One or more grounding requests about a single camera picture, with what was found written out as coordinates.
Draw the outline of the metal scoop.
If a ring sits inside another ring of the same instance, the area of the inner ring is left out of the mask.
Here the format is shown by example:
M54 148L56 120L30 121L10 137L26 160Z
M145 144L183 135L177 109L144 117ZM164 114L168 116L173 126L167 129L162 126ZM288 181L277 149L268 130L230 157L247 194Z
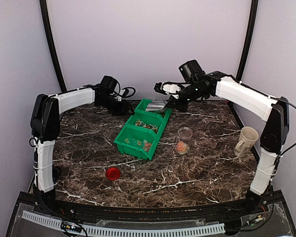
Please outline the metal scoop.
M146 112L163 112L167 109L166 104L167 102L164 99L160 99L160 100L154 99L147 104L145 111Z

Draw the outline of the green bin end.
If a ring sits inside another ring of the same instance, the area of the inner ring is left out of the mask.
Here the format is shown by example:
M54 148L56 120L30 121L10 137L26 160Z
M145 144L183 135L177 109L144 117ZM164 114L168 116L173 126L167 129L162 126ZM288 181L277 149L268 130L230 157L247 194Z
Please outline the green bin end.
M145 114L145 115L153 115L159 119L161 119L161 122L163 124L167 124L169 117L171 115L172 110L167 108L163 112L146 112L146 106L149 102L151 102L153 99L142 99L138 106L135 108L135 112Z

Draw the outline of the green bin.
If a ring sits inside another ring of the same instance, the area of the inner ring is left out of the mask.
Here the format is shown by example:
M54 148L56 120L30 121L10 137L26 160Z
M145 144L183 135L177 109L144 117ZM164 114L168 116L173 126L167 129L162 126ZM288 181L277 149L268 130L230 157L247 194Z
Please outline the green bin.
M159 142L155 132L134 125L125 125L114 140L118 151L138 159L152 160Z
M137 113L132 115L126 124L144 131L152 131L157 140L161 138L165 128L165 123L162 117L147 113Z

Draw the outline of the clear glass jar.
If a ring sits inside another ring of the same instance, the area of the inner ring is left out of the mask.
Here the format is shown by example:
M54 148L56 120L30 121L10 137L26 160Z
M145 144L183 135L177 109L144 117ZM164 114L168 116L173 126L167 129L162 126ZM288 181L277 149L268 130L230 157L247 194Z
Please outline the clear glass jar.
M176 136L175 151L179 155L184 155L190 151L192 142L192 130L189 127L181 127Z

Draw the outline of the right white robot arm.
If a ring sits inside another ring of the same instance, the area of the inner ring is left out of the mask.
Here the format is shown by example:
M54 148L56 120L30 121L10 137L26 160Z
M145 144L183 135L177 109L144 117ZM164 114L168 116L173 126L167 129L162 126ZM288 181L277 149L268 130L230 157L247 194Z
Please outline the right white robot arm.
M237 82L232 75L219 71L197 72L184 82L158 82L157 93L168 95L167 106L185 112L190 102L217 96L256 115L264 124L259 133L260 156L250 191L261 196L275 175L289 131L287 99L271 95Z

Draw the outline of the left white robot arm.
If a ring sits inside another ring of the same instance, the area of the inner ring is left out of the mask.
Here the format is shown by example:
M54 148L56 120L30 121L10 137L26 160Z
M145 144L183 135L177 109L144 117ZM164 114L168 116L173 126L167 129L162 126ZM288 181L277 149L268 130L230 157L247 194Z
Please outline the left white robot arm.
M105 107L114 116L134 114L130 101L114 98L99 85L89 85L55 95L37 96L30 125L35 148L35 186L40 192L47 193L54 189L53 150L61 130L61 114L92 103Z

